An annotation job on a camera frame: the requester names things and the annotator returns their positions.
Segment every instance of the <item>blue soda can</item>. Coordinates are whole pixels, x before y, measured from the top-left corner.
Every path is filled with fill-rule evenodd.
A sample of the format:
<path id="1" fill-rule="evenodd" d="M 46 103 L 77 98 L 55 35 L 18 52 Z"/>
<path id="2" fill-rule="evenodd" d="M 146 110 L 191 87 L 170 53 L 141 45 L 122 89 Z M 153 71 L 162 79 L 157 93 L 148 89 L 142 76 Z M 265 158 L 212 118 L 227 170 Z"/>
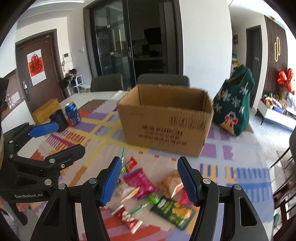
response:
<path id="1" fill-rule="evenodd" d="M 73 126 L 81 122 L 80 114 L 74 102 L 66 104 L 65 112 Z"/>

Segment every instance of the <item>table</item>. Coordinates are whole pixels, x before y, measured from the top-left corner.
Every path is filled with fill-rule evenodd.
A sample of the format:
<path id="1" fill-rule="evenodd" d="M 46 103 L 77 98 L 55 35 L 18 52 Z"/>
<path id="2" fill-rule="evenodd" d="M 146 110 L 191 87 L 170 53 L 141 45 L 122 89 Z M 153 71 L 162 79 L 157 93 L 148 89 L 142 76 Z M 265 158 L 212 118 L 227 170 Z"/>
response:
<path id="1" fill-rule="evenodd" d="M 72 186 L 80 185 L 89 178 L 97 176 L 99 171 L 106 167 L 104 166 L 105 164 L 102 164 L 104 160 L 112 160 L 114 156 L 120 156 L 122 147 L 125 147 L 125 157 L 129 159 L 130 156 L 134 156 L 140 161 L 144 165 L 143 170 L 151 181 L 154 182 L 158 174 L 150 173 L 149 166 L 157 165 L 160 162 L 167 162 L 171 163 L 171 167 L 174 169 L 176 168 L 176 160 L 180 155 L 131 146 L 124 142 L 124 135 L 116 110 L 117 100 L 124 94 L 125 92 L 121 91 L 71 96 L 63 101 L 61 106 L 74 101 L 79 108 L 87 101 L 93 99 L 108 100 L 92 113 L 82 113 L 82 123 L 74 128 L 68 128 L 59 134 L 51 134 L 47 138 L 42 137 L 43 139 L 39 139 L 38 142 L 35 142 L 36 140 L 33 139 L 30 140 L 19 152 L 19 155 L 25 157 L 32 156 L 34 159 L 43 160 L 49 154 L 81 143 L 86 147 L 85 156 L 67 168 L 68 170 L 63 170 L 59 179 L 59 183 L 66 183 Z M 232 137 L 226 131 L 213 124 L 201 156 L 187 156 L 187 159 L 193 168 L 201 172 L 203 177 L 210 178 L 219 185 L 232 186 L 235 183 L 239 183 L 248 194 L 263 222 L 268 237 L 271 239 L 274 214 L 271 184 L 260 145 L 254 134 L 243 132 L 239 137 Z M 44 206 L 44 202 L 34 203 L 32 204 L 32 209 L 37 215 L 40 215 Z M 139 211 L 135 214 L 135 217 L 137 218 L 137 215 L 141 215 L 141 212 L 144 211 L 145 209 Z M 187 241 L 194 227 L 194 221 L 192 221 L 185 231 L 181 231 L 178 228 L 163 230 L 155 225 L 166 221 L 155 219 L 153 223 L 148 225 L 148 219 L 144 221 L 144 225 L 135 234 L 130 234 L 127 227 L 117 217 L 112 217 L 110 213 L 110 209 L 102 209 L 102 216 L 111 241 Z M 80 240 L 86 240 L 83 233 L 83 224 L 81 223 L 82 216 L 79 213 L 76 216 L 79 238 Z M 220 240 L 222 220 L 223 204 L 219 204 L 214 240 Z"/>
<path id="2" fill-rule="evenodd" d="M 261 125 L 265 119 L 268 119 L 268 120 L 280 123 L 284 126 L 287 126 L 288 128 L 291 128 L 292 130 L 294 130 L 294 128 L 296 126 L 296 120 L 294 118 L 283 115 L 275 110 L 271 110 L 271 109 L 267 108 L 267 106 L 261 100 L 258 103 L 257 111 L 262 116 Z"/>

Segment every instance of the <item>balloon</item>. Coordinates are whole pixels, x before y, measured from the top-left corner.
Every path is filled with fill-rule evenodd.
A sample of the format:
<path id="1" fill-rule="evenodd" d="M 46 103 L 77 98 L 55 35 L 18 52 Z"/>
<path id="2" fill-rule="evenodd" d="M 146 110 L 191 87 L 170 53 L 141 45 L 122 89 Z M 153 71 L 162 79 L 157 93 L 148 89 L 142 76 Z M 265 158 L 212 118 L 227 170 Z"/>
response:
<path id="1" fill-rule="evenodd" d="M 278 82 L 279 85 L 283 85 L 283 84 L 285 84 L 287 82 L 287 76 L 286 76 L 286 73 L 283 70 L 279 72 L 277 82 Z"/>
<path id="2" fill-rule="evenodd" d="M 291 68 L 288 69 L 288 76 L 287 76 L 287 79 L 288 81 L 291 81 L 294 77 L 294 73 L 293 73 L 293 70 Z"/>
<path id="3" fill-rule="evenodd" d="M 286 83 L 286 87 L 287 87 L 288 91 L 289 91 L 290 93 L 292 93 L 292 95 L 295 94 L 295 89 L 294 89 L 294 87 L 293 87 L 293 85 L 291 84 L 290 81 L 288 81 L 288 82 Z"/>

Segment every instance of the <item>green tote bag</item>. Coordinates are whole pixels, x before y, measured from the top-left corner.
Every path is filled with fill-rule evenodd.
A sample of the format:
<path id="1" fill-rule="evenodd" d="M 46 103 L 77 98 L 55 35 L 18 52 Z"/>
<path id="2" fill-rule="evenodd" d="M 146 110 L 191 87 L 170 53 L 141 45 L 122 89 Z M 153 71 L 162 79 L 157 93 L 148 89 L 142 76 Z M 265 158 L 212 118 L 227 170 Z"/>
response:
<path id="1" fill-rule="evenodd" d="M 247 127 L 250 118 L 250 92 L 255 85 L 252 72 L 241 65 L 226 80 L 213 99 L 213 121 L 234 136 Z"/>

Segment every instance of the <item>picture frame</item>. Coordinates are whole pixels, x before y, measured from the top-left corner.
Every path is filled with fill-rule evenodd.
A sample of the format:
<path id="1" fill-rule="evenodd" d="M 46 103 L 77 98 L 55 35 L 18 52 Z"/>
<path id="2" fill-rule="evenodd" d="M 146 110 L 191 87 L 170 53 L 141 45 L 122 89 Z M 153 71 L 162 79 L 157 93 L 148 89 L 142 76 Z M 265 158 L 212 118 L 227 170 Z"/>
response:
<path id="1" fill-rule="evenodd" d="M 239 36 L 238 36 L 238 34 L 233 36 L 233 44 L 234 45 L 239 44 Z"/>

